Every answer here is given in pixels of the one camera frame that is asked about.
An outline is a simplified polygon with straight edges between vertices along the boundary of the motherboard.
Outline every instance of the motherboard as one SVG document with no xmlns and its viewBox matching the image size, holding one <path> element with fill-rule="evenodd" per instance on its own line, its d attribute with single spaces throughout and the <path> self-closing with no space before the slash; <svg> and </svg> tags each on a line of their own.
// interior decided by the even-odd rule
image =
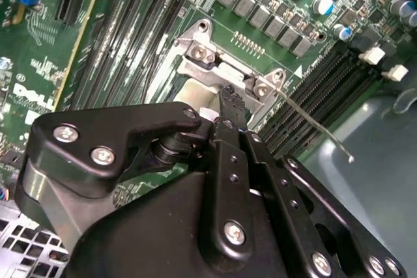
<svg viewBox="0 0 417 278">
<path fill-rule="evenodd" d="M 415 1 L 0 0 L 0 183 L 16 180 L 41 114 L 169 101 L 198 110 L 228 85 L 271 153 L 299 156 L 321 132 L 276 90 L 331 127 L 407 74 Z M 121 185 L 116 202 L 168 176 Z"/>
</svg>

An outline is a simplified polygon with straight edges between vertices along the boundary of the bolt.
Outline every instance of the bolt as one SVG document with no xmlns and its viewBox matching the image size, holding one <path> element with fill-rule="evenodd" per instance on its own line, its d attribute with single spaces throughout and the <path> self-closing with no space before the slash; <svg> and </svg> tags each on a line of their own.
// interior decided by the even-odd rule
<svg viewBox="0 0 417 278">
<path fill-rule="evenodd" d="M 319 273 L 326 277 L 329 277 L 332 274 L 332 268 L 330 267 L 330 264 L 327 261 L 327 259 L 324 256 L 322 256 L 322 254 L 316 252 L 313 254 L 312 259 L 314 266 L 316 267 Z"/>
<path fill-rule="evenodd" d="M 99 165 L 110 165 L 115 161 L 115 155 L 109 148 L 98 147 L 91 152 L 91 158 Z"/>
<path fill-rule="evenodd" d="M 397 265 L 392 260 L 390 260 L 389 258 L 386 258 L 385 263 L 393 271 L 394 274 L 399 276 L 399 269 L 398 269 Z"/>
<path fill-rule="evenodd" d="M 256 141 L 257 143 L 261 143 L 262 142 L 262 139 L 256 134 L 256 133 L 253 133 L 252 134 L 252 138 L 253 138 L 253 140 L 254 141 Z"/>
<path fill-rule="evenodd" d="M 78 132 L 70 126 L 59 126 L 53 130 L 53 136 L 62 143 L 73 143 L 78 139 Z"/>
<path fill-rule="evenodd" d="M 224 234 L 231 244 L 242 245 L 245 242 L 245 233 L 242 227 L 232 221 L 228 221 L 224 225 Z"/>
<path fill-rule="evenodd" d="M 231 130 L 233 129 L 233 124 L 230 120 L 224 120 L 223 124 L 225 124 L 228 128 L 230 128 Z"/>
<path fill-rule="evenodd" d="M 294 169 L 298 168 L 297 163 L 295 163 L 292 159 L 288 159 L 287 161 L 288 161 L 288 164 L 289 164 L 292 168 L 294 168 Z"/>
<path fill-rule="evenodd" d="M 370 257 L 369 263 L 371 263 L 371 266 L 376 273 L 378 273 L 379 275 L 384 275 L 385 271 L 379 260 L 377 260 L 375 257 Z"/>
<path fill-rule="evenodd" d="M 196 46 L 191 50 L 191 56 L 196 60 L 202 61 L 207 55 L 207 50 L 203 46 Z"/>
<path fill-rule="evenodd" d="M 184 114 L 189 118 L 195 118 L 195 113 L 191 109 L 184 109 Z"/>
</svg>

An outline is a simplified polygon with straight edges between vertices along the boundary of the electrolytic capacitor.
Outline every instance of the electrolytic capacitor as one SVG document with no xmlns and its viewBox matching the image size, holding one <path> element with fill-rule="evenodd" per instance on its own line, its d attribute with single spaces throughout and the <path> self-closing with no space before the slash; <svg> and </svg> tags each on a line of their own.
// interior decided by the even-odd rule
<svg viewBox="0 0 417 278">
<path fill-rule="evenodd" d="M 415 4 L 411 0 L 391 0 L 389 11 L 391 14 L 405 18 L 412 14 Z"/>
<path fill-rule="evenodd" d="M 417 10 L 413 11 L 412 14 L 404 18 L 400 18 L 401 22 L 411 27 L 417 27 Z"/>
<path fill-rule="evenodd" d="M 345 42 L 350 39 L 352 30 L 342 24 L 336 24 L 333 26 L 333 34 L 335 37 Z"/>
<path fill-rule="evenodd" d="M 314 0 L 312 7 L 314 13 L 326 16 L 332 13 L 334 8 L 334 2 L 333 0 Z"/>
</svg>

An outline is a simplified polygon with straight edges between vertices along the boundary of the metal grille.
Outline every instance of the metal grille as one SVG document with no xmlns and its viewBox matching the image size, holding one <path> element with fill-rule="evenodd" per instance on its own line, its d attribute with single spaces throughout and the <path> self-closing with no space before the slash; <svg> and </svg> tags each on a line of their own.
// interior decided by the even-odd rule
<svg viewBox="0 0 417 278">
<path fill-rule="evenodd" d="M 55 234 L 0 202 L 0 278 L 59 278 L 69 259 Z"/>
</svg>

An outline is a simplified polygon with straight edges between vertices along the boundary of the screw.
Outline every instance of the screw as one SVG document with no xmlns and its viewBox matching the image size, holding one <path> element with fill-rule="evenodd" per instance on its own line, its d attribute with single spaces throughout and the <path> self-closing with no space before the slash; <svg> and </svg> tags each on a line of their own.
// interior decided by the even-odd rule
<svg viewBox="0 0 417 278">
<path fill-rule="evenodd" d="M 59 126 L 53 130 L 53 136 L 62 143 L 73 143 L 78 139 L 78 132 L 70 126 Z"/>
<path fill-rule="evenodd" d="M 99 165 L 110 165 L 115 161 L 115 155 L 109 148 L 99 147 L 91 152 L 91 158 Z"/>
<path fill-rule="evenodd" d="M 242 245 L 245 242 L 245 233 L 242 227 L 232 221 L 228 221 L 224 225 L 224 234 L 234 245 Z"/>
<path fill-rule="evenodd" d="M 262 139 L 256 134 L 256 133 L 253 133 L 252 134 L 252 138 L 253 138 L 253 140 L 254 141 L 256 141 L 257 143 L 261 143 L 262 142 Z"/>
<path fill-rule="evenodd" d="M 281 72 L 281 71 L 276 72 L 276 73 L 274 74 L 275 84 L 276 84 L 277 82 L 279 82 L 279 81 L 282 79 L 282 77 L 283 77 L 283 74 L 282 74 L 282 72 Z"/>
<path fill-rule="evenodd" d="M 268 92 L 268 89 L 265 84 L 260 84 L 258 87 L 258 95 L 263 97 Z"/>
<path fill-rule="evenodd" d="M 289 164 L 292 168 L 294 168 L 294 169 L 297 169 L 297 168 L 298 168 L 297 163 L 295 163 L 292 159 L 288 159 L 287 161 L 288 161 L 288 164 Z"/>
<path fill-rule="evenodd" d="M 397 265 L 392 260 L 390 260 L 389 258 L 386 258 L 385 263 L 393 271 L 394 274 L 399 276 L 399 269 L 398 269 Z"/>
<path fill-rule="evenodd" d="M 384 275 L 385 273 L 384 268 L 382 267 L 382 264 L 375 257 L 370 257 L 369 263 L 371 263 L 371 266 L 373 270 L 375 270 L 376 273 L 378 273 L 379 275 Z"/>
<path fill-rule="evenodd" d="M 203 46 L 196 46 L 191 50 L 191 56 L 196 60 L 202 61 L 207 55 L 207 50 Z"/>
<path fill-rule="evenodd" d="M 225 124 L 228 128 L 230 128 L 231 130 L 233 129 L 233 124 L 230 120 L 224 120 L 223 124 Z"/>
<path fill-rule="evenodd" d="M 189 118 L 195 118 L 195 113 L 191 109 L 184 109 L 184 114 Z"/>
<path fill-rule="evenodd" d="M 314 266 L 319 273 L 326 277 L 329 277 L 332 274 L 330 264 L 328 263 L 327 259 L 322 256 L 322 254 L 316 252 L 313 254 L 312 259 Z"/>
</svg>

